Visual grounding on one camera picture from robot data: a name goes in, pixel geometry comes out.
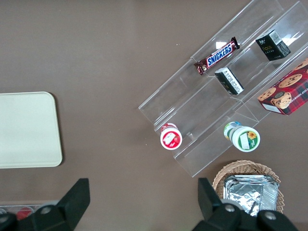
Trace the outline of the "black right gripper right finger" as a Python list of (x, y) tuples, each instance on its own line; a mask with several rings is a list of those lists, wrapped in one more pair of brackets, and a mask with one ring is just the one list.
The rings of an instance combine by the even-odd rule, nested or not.
[(203, 220), (194, 231), (296, 231), (290, 219), (277, 211), (261, 210), (253, 217), (239, 207), (222, 203), (207, 178), (198, 179), (198, 204)]

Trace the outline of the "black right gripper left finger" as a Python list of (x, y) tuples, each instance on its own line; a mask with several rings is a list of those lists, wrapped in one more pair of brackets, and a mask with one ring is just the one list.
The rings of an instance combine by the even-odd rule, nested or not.
[(2, 231), (73, 231), (90, 204), (88, 178), (80, 178), (56, 205), (45, 205), (25, 219), (1, 214)]

